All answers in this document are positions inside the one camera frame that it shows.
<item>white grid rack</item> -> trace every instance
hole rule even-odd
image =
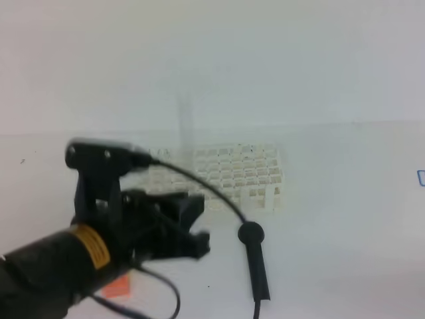
[[[274,144],[203,146],[185,153],[166,148],[149,149],[149,152],[195,171],[245,210],[274,212],[282,208],[284,174]],[[137,186],[148,193],[203,193],[206,208],[224,209],[214,194],[162,167],[150,168],[135,178]]]

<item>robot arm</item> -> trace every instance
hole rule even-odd
[[[209,252],[209,234],[189,232],[202,196],[121,191],[119,178],[148,156],[125,145],[70,143],[66,163],[79,173],[72,225],[2,256],[0,318],[61,319],[133,263]]]

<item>blue marking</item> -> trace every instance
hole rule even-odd
[[[425,187],[425,171],[418,171],[419,185]]]

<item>black cylinder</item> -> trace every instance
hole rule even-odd
[[[113,243],[99,228],[75,225],[6,254],[0,318],[64,318],[75,302],[128,269]]]

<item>yellow label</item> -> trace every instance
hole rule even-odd
[[[79,224],[75,228],[72,228],[70,232],[80,239],[86,247],[94,268],[102,268],[111,261],[111,256],[105,242],[93,228],[85,224]]]

